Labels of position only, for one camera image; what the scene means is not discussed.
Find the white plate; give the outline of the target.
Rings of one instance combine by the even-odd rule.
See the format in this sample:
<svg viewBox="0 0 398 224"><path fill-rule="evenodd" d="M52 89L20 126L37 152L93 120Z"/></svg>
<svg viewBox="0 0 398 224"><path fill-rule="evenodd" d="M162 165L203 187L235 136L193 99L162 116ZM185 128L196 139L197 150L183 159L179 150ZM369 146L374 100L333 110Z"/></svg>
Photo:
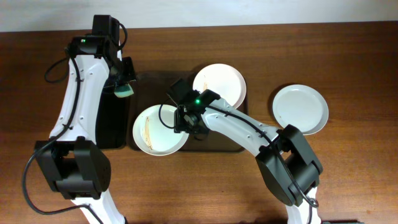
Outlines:
<svg viewBox="0 0 398 224"><path fill-rule="evenodd" d="M321 131L328 122L329 109L324 97L306 85L288 85L272 100L272 114L283 128L291 124L304 135Z"/></svg>
<svg viewBox="0 0 398 224"><path fill-rule="evenodd" d="M193 89L200 93L209 89L224 98L234 108L243 103L247 86L244 77L234 67L215 63L201 69L193 80Z"/></svg>
<svg viewBox="0 0 398 224"><path fill-rule="evenodd" d="M177 152L188 140L189 134L175 133L169 127L174 125L176 107L171 105L150 106L136 118L132 136L136 146L152 156L167 156Z"/></svg>

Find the white plate back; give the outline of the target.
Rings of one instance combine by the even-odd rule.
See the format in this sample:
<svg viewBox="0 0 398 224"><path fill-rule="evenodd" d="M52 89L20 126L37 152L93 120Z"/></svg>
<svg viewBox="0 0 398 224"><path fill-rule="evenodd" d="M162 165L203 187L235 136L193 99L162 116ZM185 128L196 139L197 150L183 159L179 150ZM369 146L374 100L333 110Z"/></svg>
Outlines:
<svg viewBox="0 0 398 224"><path fill-rule="evenodd" d="M224 98L234 108L243 103L247 86L244 77L234 67L215 63L201 69L193 80L193 89L200 93L209 89Z"/></svg>

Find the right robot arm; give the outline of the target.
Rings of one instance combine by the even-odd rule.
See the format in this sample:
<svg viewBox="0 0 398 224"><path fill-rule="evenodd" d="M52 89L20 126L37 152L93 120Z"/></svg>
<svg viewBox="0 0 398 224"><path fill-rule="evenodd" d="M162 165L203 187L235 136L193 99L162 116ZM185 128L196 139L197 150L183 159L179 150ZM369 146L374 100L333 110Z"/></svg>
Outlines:
<svg viewBox="0 0 398 224"><path fill-rule="evenodd" d="M321 222L315 196L323 167L295 126L262 124L211 90L170 90L168 96L177 105L176 133L215 131L233 140L255 157L266 187L285 205L289 223Z"/></svg>

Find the white plate front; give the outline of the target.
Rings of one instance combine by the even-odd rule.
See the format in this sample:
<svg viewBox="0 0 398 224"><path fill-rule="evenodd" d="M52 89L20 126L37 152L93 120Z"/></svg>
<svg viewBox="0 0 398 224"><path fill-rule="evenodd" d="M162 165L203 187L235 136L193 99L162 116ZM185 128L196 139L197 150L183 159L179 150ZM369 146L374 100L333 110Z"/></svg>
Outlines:
<svg viewBox="0 0 398 224"><path fill-rule="evenodd" d="M176 107L171 105L150 106L136 118L132 136L136 146L152 156L167 156L177 152L188 140L189 134L175 133L169 127L174 125Z"/></svg>

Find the green yellow sponge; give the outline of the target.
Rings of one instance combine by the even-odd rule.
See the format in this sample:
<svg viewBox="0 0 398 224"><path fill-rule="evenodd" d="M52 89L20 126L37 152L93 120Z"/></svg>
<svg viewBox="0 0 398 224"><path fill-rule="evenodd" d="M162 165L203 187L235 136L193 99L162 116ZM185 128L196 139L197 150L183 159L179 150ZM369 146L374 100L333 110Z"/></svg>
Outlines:
<svg viewBox="0 0 398 224"><path fill-rule="evenodd" d="M134 94L134 90L129 83L116 85L114 88L114 95L118 98L127 98Z"/></svg>

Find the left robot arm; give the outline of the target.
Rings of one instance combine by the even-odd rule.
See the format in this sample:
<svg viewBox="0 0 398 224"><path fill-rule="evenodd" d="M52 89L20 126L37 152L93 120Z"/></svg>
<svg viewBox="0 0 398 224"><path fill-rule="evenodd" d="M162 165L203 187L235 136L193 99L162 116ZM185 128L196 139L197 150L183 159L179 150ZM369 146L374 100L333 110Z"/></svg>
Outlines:
<svg viewBox="0 0 398 224"><path fill-rule="evenodd" d="M71 200L90 223L126 223L111 197L111 163L96 145L103 87L123 75L118 40L108 35L72 39L66 49L69 79L49 140L38 141L35 159L54 192Z"/></svg>

